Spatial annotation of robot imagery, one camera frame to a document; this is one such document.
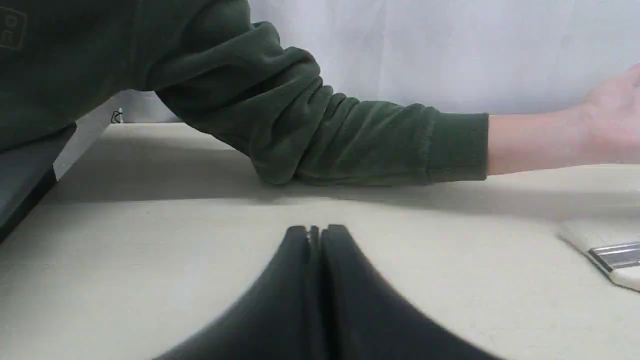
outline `black object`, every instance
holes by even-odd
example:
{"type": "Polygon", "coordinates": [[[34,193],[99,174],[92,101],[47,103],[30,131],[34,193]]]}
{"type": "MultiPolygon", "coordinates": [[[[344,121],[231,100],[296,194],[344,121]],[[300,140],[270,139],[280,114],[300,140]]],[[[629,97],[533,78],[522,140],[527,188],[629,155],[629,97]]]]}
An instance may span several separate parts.
{"type": "Polygon", "coordinates": [[[348,230],[292,227],[218,321],[158,360],[497,360],[424,316],[348,230]]]}
{"type": "Polygon", "coordinates": [[[75,131],[73,124],[0,152],[0,243],[58,182],[53,163],[75,131]]]}

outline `table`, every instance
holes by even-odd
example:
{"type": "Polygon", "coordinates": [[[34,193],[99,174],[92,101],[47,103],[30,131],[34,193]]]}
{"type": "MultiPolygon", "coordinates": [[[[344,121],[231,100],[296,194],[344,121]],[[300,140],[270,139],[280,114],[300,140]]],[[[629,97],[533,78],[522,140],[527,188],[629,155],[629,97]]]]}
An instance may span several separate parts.
{"type": "Polygon", "coordinates": [[[640,295],[556,237],[640,206],[640,168],[425,188],[261,183],[184,124],[107,129],[0,245],[0,358],[146,359],[214,320],[290,225],[347,225],[423,312],[506,359],[637,359],[640,295]]]}

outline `white paintbrush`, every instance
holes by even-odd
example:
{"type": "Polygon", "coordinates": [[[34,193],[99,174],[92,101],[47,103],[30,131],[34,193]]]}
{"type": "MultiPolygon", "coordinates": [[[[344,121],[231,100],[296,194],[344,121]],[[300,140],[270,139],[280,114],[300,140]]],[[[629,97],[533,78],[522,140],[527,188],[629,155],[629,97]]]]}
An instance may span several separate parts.
{"type": "Polygon", "coordinates": [[[561,224],[560,236],[614,284],[640,291],[640,216],[570,220],[561,224]]]}

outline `white wall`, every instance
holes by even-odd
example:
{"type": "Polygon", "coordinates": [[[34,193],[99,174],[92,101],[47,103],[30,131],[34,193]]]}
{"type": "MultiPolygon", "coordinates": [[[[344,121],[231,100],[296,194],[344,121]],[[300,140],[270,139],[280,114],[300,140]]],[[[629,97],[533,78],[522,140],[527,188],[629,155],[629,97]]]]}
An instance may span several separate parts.
{"type": "MultiPolygon", "coordinates": [[[[362,99],[546,111],[640,62],[640,0],[250,2],[254,20],[274,23],[283,45],[314,54],[328,84],[362,99]]],[[[136,97],[127,121],[174,119],[136,97]]]]}

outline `black rubber pad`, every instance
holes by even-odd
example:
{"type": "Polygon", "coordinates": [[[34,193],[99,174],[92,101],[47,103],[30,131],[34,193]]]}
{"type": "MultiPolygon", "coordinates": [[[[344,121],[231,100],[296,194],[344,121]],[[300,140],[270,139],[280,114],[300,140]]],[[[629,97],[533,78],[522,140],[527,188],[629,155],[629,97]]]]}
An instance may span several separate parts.
{"type": "Polygon", "coordinates": [[[396,292],[344,226],[292,227],[252,288],[160,360],[496,360],[396,292]]]}

